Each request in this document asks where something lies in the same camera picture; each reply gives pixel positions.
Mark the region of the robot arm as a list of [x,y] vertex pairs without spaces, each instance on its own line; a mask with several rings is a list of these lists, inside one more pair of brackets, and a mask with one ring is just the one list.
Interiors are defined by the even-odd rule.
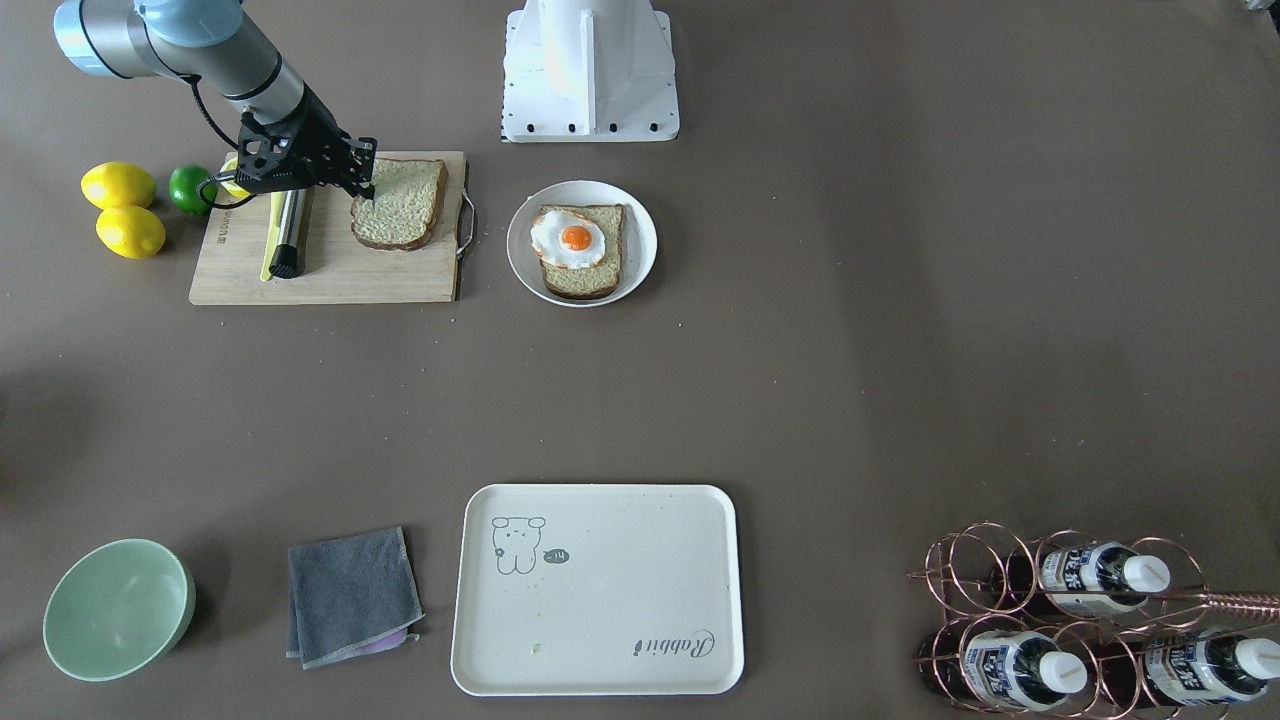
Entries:
[[234,182],[243,191],[335,186],[372,199],[376,140],[337,124],[239,1],[64,1],[52,28],[88,74],[209,82],[239,111]]

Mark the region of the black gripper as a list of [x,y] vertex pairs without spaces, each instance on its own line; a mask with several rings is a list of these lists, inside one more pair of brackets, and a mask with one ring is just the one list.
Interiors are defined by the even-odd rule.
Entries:
[[378,140],[349,137],[306,85],[284,119],[255,123],[256,181],[335,181],[352,199],[372,201]]

